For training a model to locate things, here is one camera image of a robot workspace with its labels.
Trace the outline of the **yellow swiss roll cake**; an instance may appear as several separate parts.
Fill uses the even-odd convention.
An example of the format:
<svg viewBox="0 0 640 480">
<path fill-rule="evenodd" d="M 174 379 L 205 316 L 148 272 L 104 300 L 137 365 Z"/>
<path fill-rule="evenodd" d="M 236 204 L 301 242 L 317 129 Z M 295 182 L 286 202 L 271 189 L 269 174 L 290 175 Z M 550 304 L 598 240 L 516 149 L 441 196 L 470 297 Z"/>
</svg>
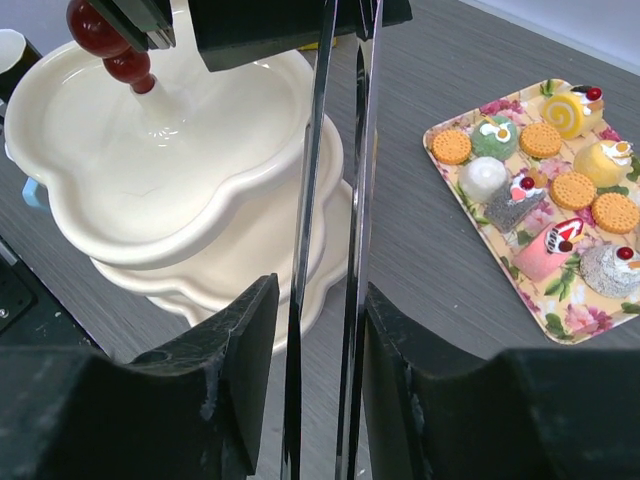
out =
<svg viewBox="0 0 640 480">
<path fill-rule="evenodd" d="M 591 131 L 602 119 L 605 109 L 603 90 L 577 85 L 554 93 L 541 107 L 543 120 L 565 140 Z"/>
</svg>

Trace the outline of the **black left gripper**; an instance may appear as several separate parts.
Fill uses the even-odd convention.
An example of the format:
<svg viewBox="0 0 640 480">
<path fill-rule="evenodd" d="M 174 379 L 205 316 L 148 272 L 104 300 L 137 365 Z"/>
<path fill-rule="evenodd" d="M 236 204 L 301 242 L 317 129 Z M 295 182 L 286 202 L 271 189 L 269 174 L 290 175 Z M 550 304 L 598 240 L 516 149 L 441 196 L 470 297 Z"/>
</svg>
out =
<svg viewBox="0 0 640 480">
<path fill-rule="evenodd" d="M 177 43 L 172 1 L 90 3 L 139 52 Z M 195 49 L 210 71 L 229 70 L 320 38 L 323 1 L 193 0 L 187 19 Z"/>
</svg>

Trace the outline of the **metal serving tongs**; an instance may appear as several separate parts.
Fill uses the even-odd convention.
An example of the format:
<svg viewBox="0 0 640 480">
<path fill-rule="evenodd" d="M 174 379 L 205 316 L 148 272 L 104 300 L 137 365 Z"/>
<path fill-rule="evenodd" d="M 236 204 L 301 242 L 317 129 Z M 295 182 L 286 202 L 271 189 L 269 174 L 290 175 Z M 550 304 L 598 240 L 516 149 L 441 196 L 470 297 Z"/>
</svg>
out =
<svg viewBox="0 0 640 480">
<path fill-rule="evenodd" d="M 312 291 L 310 319 L 316 319 L 330 286 L 346 280 L 340 374 L 335 476 L 356 475 L 363 383 L 365 300 L 371 238 L 371 203 L 377 159 L 378 38 L 384 4 L 355 4 L 356 62 L 355 183 L 330 181 L 317 194 L 321 159 L 343 163 L 342 144 L 334 124 L 325 117 L 325 97 L 338 2 L 322 9 L 310 118 L 305 128 L 286 343 L 286 375 L 280 476 L 297 479 L 301 461 L 301 331 L 305 291 Z"/>
</svg>

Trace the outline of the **grey slice cake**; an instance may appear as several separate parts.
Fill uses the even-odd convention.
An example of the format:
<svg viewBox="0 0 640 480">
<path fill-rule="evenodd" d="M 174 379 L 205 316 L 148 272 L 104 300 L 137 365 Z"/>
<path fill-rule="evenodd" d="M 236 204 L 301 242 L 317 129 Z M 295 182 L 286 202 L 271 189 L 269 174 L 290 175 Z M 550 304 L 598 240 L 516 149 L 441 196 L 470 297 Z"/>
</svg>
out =
<svg viewBox="0 0 640 480">
<path fill-rule="evenodd" d="M 536 169 L 514 176 L 486 205 L 486 219 L 501 233 L 513 230 L 546 197 L 545 177 Z"/>
</svg>

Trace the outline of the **cream three-tier cake stand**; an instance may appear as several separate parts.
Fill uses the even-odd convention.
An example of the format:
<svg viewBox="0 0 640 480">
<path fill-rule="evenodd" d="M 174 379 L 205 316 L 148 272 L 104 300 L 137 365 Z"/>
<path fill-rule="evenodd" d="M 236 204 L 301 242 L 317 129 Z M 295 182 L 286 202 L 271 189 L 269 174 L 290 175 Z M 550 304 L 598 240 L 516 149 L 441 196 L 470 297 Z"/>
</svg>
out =
<svg viewBox="0 0 640 480">
<path fill-rule="evenodd" d="M 312 68 L 292 50 L 209 72 L 186 2 L 172 10 L 177 44 L 151 53 L 146 94 L 75 42 L 43 57 L 10 151 L 105 278 L 190 324 L 276 274 L 281 352 Z"/>
</svg>

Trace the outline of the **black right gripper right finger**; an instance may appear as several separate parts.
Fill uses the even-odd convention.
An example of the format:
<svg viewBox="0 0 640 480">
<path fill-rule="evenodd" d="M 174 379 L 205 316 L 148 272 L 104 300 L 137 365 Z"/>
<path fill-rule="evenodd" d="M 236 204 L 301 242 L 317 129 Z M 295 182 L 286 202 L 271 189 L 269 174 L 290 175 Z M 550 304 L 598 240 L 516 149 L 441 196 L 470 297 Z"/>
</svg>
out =
<svg viewBox="0 0 640 480">
<path fill-rule="evenodd" d="M 366 299 L 376 479 L 635 479 L 639 353 L 511 348 L 488 360 Z"/>
</svg>

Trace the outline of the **pink swiss roll cake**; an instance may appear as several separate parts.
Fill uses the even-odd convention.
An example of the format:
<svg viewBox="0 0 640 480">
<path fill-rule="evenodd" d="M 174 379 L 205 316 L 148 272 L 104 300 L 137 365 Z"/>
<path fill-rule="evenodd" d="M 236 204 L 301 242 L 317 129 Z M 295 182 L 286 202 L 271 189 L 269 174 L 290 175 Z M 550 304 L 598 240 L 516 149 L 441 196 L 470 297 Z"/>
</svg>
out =
<svg viewBox="0 0 640 480">
<path fill-rule="evenodd" d="M 584 221 L 578 217 L 549 224 L 513 259 L 512 264 L 533 282 L 558 270 L 574 253 Z"/>
</svg>

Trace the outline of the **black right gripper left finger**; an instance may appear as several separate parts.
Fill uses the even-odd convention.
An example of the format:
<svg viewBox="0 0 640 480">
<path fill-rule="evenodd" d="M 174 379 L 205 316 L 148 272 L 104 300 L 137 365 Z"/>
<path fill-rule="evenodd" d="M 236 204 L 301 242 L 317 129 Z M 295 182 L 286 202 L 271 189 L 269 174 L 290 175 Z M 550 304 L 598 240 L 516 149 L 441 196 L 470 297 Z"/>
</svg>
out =
<svg viewBox="0 0 640 480">
<path fill-rule="evenodd" d="M 5 479 L 244 479 L 257 468 L 276 275 L 122 364 L 83 347 L 1 351 Z"/>
</svg>

